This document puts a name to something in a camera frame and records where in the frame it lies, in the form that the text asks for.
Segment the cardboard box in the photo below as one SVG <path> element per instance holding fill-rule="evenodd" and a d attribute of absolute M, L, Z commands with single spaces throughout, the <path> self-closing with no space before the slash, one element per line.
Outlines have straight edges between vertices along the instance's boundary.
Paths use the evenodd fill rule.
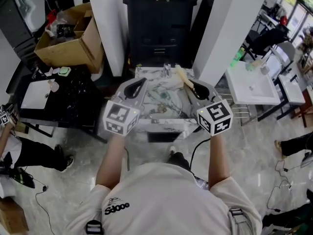
<path fill-rule="evenodd" d="M 28 231 L 24 211 L 12 198 L 0 198 L 0 223 L 10 233 Z"/>
<path fill-rule="evenodd" d="M 82 19 L 85 15 L 91 19 L 88 25 L 83 25 L 84 31 L 77 32 L 77 39 L 65 43 L 49 46 L 52 39 L 47 32 L 44 32 L 34 52 L 48 66 L 62 67 L 86 64 L 91 73 L 99 73 L 105 53 L 92 15 L 91 4 L 83 3 L 65 12 L 74 18 L 76 23 L 80 23 L 78 25 L 80 29 L 82 29 L 81 24 L 88 21 Z"/>

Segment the white washbasin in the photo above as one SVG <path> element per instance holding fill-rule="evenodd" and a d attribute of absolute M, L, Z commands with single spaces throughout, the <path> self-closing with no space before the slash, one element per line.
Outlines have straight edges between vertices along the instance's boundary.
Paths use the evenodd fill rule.
<path fill-rule="evenodd" d="M 246 63 L 239 61 L 236 66 L 226 70 L 230 92 L 236 104 L 277 105 L 280 99 L 269 75 L 260 69 L 246 70 Z"/>
<path fill-rule="evenodd" d="M 48 80 L 30 83 L 24 96 L 21 108 L 44 109 L 50 91 Z"/>

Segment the strap buckle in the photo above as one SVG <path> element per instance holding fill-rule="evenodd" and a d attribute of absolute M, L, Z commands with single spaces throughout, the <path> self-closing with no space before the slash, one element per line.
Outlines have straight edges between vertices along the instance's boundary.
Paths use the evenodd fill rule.
<path fill-rule="evenodd" d="M 244 223 L 247 221 L 243 211 L 240 208 L 230 208 L 229 212 L 233 216 L 236 224 Z"/>
<path fill-rule="evenodd" d="M 91 235 L 104 235 L 101 222 L 98 220 L 89 221 L 86 224 L 86 233 Z"/>

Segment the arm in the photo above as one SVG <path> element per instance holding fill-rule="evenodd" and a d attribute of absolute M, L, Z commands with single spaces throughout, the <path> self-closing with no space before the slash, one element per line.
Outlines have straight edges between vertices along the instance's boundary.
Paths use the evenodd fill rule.
<path fill-rule="evenodd" d="M 1 138 L 0 138 L 0 157 L 2 156 L 6 142 L 8 141 L 10 130 L 12 129 L 13 125 L 11 123 L 7 123 L 6 126 L 3 129 Z"/>
<path fill-rule="evenodd" d="M 253 234 L 261 233 L 261 216 L 240 186 L 230 176 L 221 134 L 211 138 L 209 186 L 210 192 L 220 198 L 229 208 L 240 208 L 243 211 L 251 222 Z"/>
<path fill-rule="evenodd" d="M 125 137 L 113 135 L 96 177 L 96 186 L 89 196 L 71 215 L 64 234 L 83 234 L 86 224 L 91 220 L 101 222 L 102 202 L 118 183 L 121 175 Z"/>
<path fill-rule="evenodd" d="M 96 185 L 113 189 L 121 176 L 125 137 L 113 135 L 96 177 Z"/>
<path fill-rule="evenodd" d="M 221 134 L 211 137 L 209 186 L 213 187 L 218 182 L 230 177 L 226 151 Z"/>

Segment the black table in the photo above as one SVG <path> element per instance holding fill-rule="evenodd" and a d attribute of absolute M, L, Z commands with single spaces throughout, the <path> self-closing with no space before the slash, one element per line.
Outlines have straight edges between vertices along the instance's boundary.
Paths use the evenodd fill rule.
<path fill-rule="evenodd" d="M 32 80 L 31 75 L 27 75 L 21 79 L 14 94 L 14 102 L 20 111 L 20 121 L 48 137 L 52 135 L 39 129 L 39 125 L 78 128 L 106 143 L 107 140 L 97 134 L 104 99 L 92 82 L 87 67 L 75 66 L 67 77 L 53 75 L 49 79 L 55 79 L 60 87 L 57 92 L 50 92 L 42 110 L 21 109 L 21 105 L 29 83 L 46 78 Z"/>

